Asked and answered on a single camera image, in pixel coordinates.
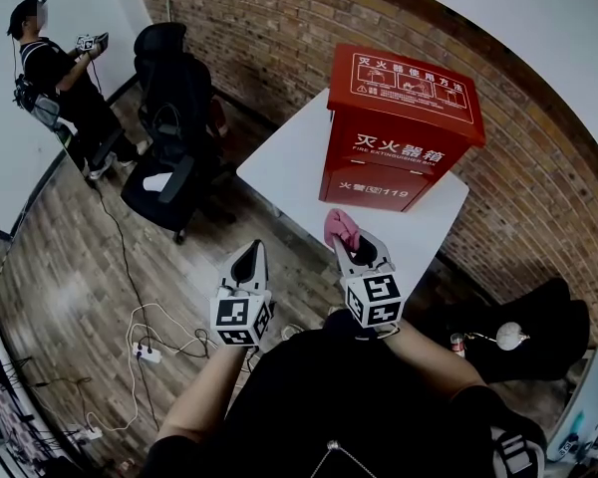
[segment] black t-shirt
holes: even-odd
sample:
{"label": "black t-shirt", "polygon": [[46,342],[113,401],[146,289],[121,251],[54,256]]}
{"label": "black t-shirt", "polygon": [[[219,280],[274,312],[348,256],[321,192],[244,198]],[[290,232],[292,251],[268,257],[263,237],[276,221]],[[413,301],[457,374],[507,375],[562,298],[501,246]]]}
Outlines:
{"label": "black t-shirt", "polygon": [[491,476],[492,425],[544,444],[487,387],[441,401],[384,343],[311,331],[260,360],[214,436],[157,442],[141,477],[303,478],[320,462],[316,478],[371,476],[359,463],[379,478]]}
{"label": "black t-shirt", "polygon": [[75,67],[76,61],[48,38],[41,37],[35,43],[21,46],[20,55],[25,78],[39,91],[58,95],[63,118],[75,121],[85,113],[84,107],[100,96],[88,73],[83,73],[70,90],[57,93],[56,86]]}

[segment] box lid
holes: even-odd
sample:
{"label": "box lid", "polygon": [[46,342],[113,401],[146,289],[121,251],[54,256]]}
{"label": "box lid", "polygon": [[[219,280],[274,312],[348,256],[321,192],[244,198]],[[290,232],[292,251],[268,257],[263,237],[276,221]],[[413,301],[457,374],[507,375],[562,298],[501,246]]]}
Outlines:
{"label": "box lid", "polygon": [[425,62],[349,44],[337,45],[328,109],[366,110],[426,122],[485,145],[472,79]]}

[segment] chair headrest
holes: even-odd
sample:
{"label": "chair headrest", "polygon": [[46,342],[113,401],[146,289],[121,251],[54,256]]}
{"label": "chair headrest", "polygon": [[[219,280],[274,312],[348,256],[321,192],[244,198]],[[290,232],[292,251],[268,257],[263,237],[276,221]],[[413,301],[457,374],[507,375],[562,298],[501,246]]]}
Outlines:
{"label": "chair headrest", "polygon": [[186,26],[182,23],[157,23],[144,28],[134,45],[139,57],[159,57],[183,52]]}

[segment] red fire extinguisher box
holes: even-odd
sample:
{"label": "red fire extinguisher box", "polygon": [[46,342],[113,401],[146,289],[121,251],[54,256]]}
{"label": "red fire extinguisher box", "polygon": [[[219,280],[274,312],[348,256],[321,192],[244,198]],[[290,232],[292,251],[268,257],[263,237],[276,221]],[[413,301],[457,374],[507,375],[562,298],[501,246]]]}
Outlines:
{"label": "red fire extinguisher box", "polygon": [[485,145],[473,81],[388,52],[337,46],[319,199],[404,211]]}

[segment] person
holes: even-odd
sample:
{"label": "person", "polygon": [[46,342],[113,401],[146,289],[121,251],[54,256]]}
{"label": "person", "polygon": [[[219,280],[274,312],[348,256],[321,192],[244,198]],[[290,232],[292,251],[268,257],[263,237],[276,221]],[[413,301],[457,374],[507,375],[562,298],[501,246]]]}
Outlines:
{"label": "person", "polygon": [[[405,322],[384,340],[357,338],[373,332],[347,309],[322,330],[293,332],[229,410],[246,349],[219,348],[168,412],[140,476],[541,475],[541,429],[467,360]],[[494,463],[494,430],[537,448],[532,465]]]}
{"label": "person", "polygon": [[[86,161],[90,178],[97,180],[111,166],[114,157],[110,154],[104,165],[94,165],[94,155],[100,145],[122,127],[87,73],[89,65],[102,55],[102,46],[98,44],[89,52],[74,49],[66,53],[56,43],[40,36],[46,21],[45,4],[24,0],[12,12],[7,34],[20,43],[25,78],[40,92],[57,95],[60,117],[72,122],[78,131],[68,152],[80,169]],[[122,166],[129,166],[147,149],[147,142],[135,146],[123,136],[113,152]]]}

